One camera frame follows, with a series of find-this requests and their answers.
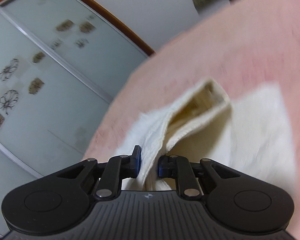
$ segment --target cream fabric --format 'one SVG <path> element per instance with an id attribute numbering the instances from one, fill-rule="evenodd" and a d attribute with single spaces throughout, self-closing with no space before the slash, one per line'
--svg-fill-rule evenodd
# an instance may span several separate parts
<path id="1" fill-rule="evenodd" d="M 204 80 L 172 104 L 142 114 L 115 155 L 129 154 L 137 144 L 141 170 L 136 179 L 124 180 L 122 189 L 170 190 L 157 177 L 157 163 L 161 155 L 176 154 L 191 162 L 211 158 L 293 194 L 291 128 L 276 84 L 231 103 L 215 81 Z"/>

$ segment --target ribbed gray surface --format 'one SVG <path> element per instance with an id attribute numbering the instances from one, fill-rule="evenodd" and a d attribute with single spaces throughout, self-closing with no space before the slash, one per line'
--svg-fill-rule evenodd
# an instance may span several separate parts
<path id="1" fill-rule="evenodd" d="M 175 191 L 122 191 L 115 200 L 97 203 L 86 220 L 69 231 L 53 236 L 11 232 L 4 239 L 293 240 L 285 231 L 267 236 L 246 236 L 229 231 L 212 220 L 200 202 L 183 200 Z"/>

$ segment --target pink blanket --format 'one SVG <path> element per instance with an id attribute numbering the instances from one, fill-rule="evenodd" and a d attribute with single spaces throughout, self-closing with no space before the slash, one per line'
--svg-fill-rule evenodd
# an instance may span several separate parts
<path id="1" fill-rule="evenodd" d="M 232 99 L 265 81 L 280 84 L 298 165 L 288 231 L 300 240 L 300 0 L 238 0 L 175 38 L 131 75 L 85 157 L 106 162 L 140 112 L 165 106 L 207 76 Z"/>

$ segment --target frosted glass panel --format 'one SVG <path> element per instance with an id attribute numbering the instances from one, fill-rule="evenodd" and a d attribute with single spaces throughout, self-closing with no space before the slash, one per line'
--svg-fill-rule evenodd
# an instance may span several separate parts
<path id="1" fill-rule="evenodd" d="M 82 159 L 108 104 L 0 15 L 0 142 L 42 175 Z"/>
<path id="2" fill-rule="evenodd" d="M 14 0 L 5 9 L 113 97 L 146 59 L 76 0 Z"/>
<path id="3" fill-rule="evenodd" d="M 1 203 L 5 195 L 16 187 L 35 179 L 3 153 L 0 152 L 0 234 L 5 235 L 9 229 L 1 213 Z"/>

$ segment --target white cloth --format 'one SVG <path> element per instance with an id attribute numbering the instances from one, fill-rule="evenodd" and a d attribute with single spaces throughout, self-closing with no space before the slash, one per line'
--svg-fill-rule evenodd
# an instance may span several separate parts
<path id="1" fill-rule="evenodd" d="M 141 114 L 115 155 L 142 148 L 141 170 L 125 179 L 125 190 L 170 190 L 157 177 L 161 155 L 191 162 L 210 158 L 293 194 L 295 160 L 292 132 L 277 84 L 263 84 L 230 103 L 211 79 L 189 89 L 164 108 Z"/>

